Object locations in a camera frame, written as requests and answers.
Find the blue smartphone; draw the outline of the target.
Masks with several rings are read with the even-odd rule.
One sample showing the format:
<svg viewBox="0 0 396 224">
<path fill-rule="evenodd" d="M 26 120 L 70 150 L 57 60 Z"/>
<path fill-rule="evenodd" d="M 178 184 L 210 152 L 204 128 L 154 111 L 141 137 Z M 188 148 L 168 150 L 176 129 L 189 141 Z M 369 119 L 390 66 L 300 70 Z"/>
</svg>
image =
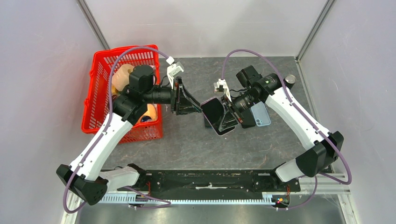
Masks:
<svg viewBox="0 0 396 224">
<path fill-rule="evenodd" d="M 212 128 L 211 124 L 210 124 L 206 119 L 204 120 L 204 126 L 205 126 L 205 128 L 207 128 L 207 129 Z"/>
</svg>

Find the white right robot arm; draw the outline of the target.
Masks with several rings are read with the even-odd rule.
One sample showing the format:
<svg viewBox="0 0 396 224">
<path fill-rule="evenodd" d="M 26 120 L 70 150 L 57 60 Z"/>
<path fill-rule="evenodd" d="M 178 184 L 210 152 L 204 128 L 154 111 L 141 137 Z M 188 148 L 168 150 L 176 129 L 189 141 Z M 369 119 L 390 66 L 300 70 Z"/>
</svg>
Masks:
<svg viewBox="0 0 396 224">
<path fill-rule="evenodd" d="M 243 122 L 242 113 L 260 102 L 274 110 L 300 140 L 305 152 L 274 169 L 269 184 L 281 191 L 290 180 L 314 177 L 341 158 L 343 135 L 330 132 L 319 124 L 292 96 L 291 84 L 286 84 L 278 74 L 259 74 L 253 66 L 242 69 L 237 75 L 244 91 L 233 98 L 229 93 L 220 98 L 225 118 L 220 122 L 221 131 L 230 131 L 237 122 Z"/>
</svg>

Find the black smartphone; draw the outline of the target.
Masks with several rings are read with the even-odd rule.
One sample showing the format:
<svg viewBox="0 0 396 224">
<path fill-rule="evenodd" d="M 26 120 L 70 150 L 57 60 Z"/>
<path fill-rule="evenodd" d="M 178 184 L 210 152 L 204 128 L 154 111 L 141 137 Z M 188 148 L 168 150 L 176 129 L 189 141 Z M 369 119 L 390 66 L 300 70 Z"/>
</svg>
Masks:
<svg viewBox="0 0 396 224">
<path fill-rule="evenodd" d="M 256 121 L 250 109 L 241 113 L 243 116 L 241 127 L 243 129 L 252 128 L 256 126 Z"/>
</svg>

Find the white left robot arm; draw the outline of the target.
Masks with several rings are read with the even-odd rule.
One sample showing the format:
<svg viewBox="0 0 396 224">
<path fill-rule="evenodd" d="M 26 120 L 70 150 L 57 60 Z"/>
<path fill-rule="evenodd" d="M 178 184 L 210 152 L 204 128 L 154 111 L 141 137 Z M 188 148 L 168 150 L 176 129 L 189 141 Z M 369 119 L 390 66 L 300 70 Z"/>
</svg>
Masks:
<svg viewBox="0 0 396 224">
<path fill-rule="evenodd" d="M 183 71 L 180 63 L 167 67 L 169 86 L 154 84 L 155 75 L 148 65 L 130 71 L 129 83 L 111 101 L 112 110 L 91 142 L 70 165 L 61 164 L 57 168 L 56 174 L 66 186 L 65 196 L 71 191 L 85 203 L 95 205 L 108 191 L 125 186 L 137 191 L 145 188 L 146 177 L 132 166 L 106 172 L 101 169 L 119 141 L 147 112 L 149 104 L 170 105 L 176 115 L 202 111 L 178 76 Z"/>
</svg>

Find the phone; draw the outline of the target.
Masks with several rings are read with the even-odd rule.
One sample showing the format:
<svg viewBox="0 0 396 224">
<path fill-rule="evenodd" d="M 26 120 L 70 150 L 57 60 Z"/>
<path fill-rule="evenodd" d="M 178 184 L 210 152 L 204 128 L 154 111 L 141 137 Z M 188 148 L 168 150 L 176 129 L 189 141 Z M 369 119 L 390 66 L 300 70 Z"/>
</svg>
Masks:
<svg viewBox="0 0 396 224">
<path fill-rule="evenodd" d="M 225 104 L 220 100 L 220 98 L 213 97 L 211 99 L 208 99 L 207 101 L 203 102 L 200 107 L 202 109 L 204 117 L 211 124 L 212 129 L 217 135 L 223 136 L 232 131 L 219 131 L 220 119 L 222 118 L 225 111 Z"/>
</svg>

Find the light blue phone case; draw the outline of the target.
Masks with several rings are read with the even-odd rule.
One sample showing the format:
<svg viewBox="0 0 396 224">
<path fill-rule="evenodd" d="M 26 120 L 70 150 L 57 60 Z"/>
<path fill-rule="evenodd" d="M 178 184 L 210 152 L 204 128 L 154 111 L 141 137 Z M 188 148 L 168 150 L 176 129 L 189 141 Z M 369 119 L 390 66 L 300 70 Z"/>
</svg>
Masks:
<svg viewBox="0 0 396 224">
<path fill-rule="evenodd" d="M 257 127 L 269 126 L 271 124 L 267 108 L 263 102 L 259 102 L 252 106 L 250 111 Z"/>
</svg>

